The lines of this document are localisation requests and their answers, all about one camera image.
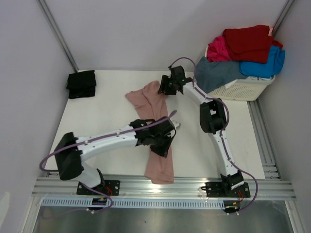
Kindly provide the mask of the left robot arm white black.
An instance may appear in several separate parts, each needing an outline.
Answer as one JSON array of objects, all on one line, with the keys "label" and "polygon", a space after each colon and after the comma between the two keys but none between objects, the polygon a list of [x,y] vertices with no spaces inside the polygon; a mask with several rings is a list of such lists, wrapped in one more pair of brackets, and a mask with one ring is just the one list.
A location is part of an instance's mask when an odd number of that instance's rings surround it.
[{"label": "left robot arm white black", "polygon": [[104,177],[87,160],[111,150],[137,146],[149,146],[157,156],[167,158],[180,126],[179,122],[162,117],[136,119],[123,128],[98,136],[76,137],[72,132],[66,133],[54,150],[60,180],[78,180],[93,194],[101,194],[105,188]]}]

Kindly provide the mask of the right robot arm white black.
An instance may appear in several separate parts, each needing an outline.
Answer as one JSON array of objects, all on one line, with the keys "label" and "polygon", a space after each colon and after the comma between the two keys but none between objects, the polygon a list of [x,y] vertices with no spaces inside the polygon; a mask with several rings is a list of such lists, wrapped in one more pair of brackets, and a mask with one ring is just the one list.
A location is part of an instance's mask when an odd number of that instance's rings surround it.
[{"label": "right robot arm white black", "polygon": [[165,95],[180,92],[199,106],[201,129],[211,137],[224,165],[220,190],[226,196],[233,196],[244,185],[244,178],[235,164],[227,141],[225,130],[229,123],[228,107],[221,99],[208,96],[192,78],[187,78],[182,66],[169,66],[169,71],[169,76],[162,76],[158,92]]}]

